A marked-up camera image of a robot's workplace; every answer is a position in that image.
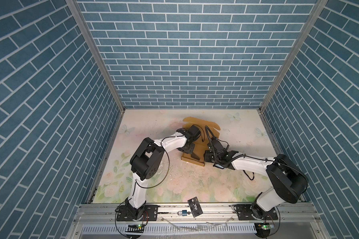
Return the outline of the brown cardboard box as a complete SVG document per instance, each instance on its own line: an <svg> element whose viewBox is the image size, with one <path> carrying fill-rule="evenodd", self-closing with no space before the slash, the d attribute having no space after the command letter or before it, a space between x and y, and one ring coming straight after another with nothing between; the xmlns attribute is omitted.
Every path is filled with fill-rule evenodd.
<svg viewBox="0 0 359 239"><path fill-rule="evenodd" d="M216 137L219 137L219 131L221 130L221 128L217 123L212 121L202 120L195 117L186 117L183 119L183 127L185 129L189 129L192 126L198 128L199 131L199 138L194 142L195 149L193 153L195 153L200 158L200 160L194 160L193 158L191 158L191 154L186 153L182 154L181 160L204 167L204 153L206 150L208 150L207 144L209 143L209 140L205 134L205 126L208 126L208 128Z"/></svg>

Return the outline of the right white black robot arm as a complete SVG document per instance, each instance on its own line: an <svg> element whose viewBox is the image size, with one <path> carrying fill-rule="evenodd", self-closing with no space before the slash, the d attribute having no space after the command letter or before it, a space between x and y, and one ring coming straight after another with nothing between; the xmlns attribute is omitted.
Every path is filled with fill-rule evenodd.
<svg viewBox="0 0 359 239"><path fill-rule="evenodd" d="M250 206L252 213L257 213L257 218L284 202L297 203L307 190L307 176L284 154L271 158L228 151L217 138L212 138L207 147L204 160L213 163L214 167L249 171L269 178L271 187L261 192Z"/></svg>

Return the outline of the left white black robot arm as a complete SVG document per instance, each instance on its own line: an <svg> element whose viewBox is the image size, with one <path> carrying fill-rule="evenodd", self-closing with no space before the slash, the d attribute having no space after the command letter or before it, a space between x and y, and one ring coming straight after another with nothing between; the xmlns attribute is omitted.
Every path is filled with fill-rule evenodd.
<svg viewBox="0 0 359 239"><path fill-rule="evenodd" d="M200 129L191 126L189 129L180 128L163 139L153 140L147 137L141 142L130 160L134 182L126 202L132 209L140 209L145 205L148 180L157 173L163 156L173 150L192 154L200 136Z"/></svg>

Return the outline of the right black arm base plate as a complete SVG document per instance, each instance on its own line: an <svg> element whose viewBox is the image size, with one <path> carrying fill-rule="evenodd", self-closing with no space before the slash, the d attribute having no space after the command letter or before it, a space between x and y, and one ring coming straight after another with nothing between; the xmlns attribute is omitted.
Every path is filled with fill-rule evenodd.
<svg viewBox="0 0 359 239"><path fill-rule="evenodd" d="M264 211L259 206L252 204L235 204L232 209L237 214L240 221L250 220L278 220L277 210L272 208L270 211Z"/></svg>

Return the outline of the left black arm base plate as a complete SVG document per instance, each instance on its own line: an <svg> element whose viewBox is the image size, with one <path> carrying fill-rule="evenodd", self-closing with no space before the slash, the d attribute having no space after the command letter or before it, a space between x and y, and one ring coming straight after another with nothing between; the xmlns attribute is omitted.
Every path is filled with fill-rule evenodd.
<svg viewBox="0 0 359 239"><path fill-rule="evenodd" d="M117 208L117 222L141 221L144 216L145 221L156 221L158 216L158 205L143 205L138 209L133 208L129 204L127 206L120 205Z"/></svg>

